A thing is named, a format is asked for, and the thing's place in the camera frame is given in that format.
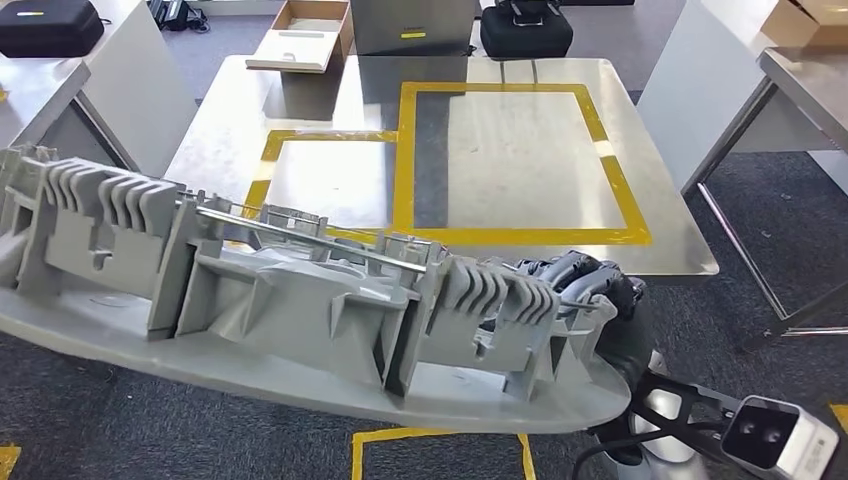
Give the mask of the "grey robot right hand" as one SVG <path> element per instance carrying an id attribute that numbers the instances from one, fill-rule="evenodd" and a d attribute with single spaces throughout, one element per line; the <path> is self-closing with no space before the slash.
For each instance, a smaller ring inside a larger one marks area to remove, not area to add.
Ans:
<path id="1" fill-rule="evenodd" d="M 586 303 L 602 295 L 612 303 L 617 315 L 604 325 L 595 353 L 634 390 L 648 369 L 654 348 L 647 307 L 641 303 L 645 283 L 624 274 L 612 261 L 576 250 L 549 260 L 523 259 L 516 268 L 550 284 L 562 301 Z"/>

